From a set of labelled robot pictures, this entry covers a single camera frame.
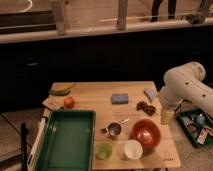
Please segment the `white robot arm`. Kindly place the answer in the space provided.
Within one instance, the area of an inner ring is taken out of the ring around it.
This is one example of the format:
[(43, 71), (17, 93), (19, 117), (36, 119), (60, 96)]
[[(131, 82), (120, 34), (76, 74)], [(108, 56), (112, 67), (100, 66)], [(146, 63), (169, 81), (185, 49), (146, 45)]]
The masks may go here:
[(164, 86), (158, 94), (162, 125), (169, 123), (184, 99), (213, 117), (213, 88), (203, 83), (205, 76), (205, 68), (199, 62), (189, 62), (165, 72)]

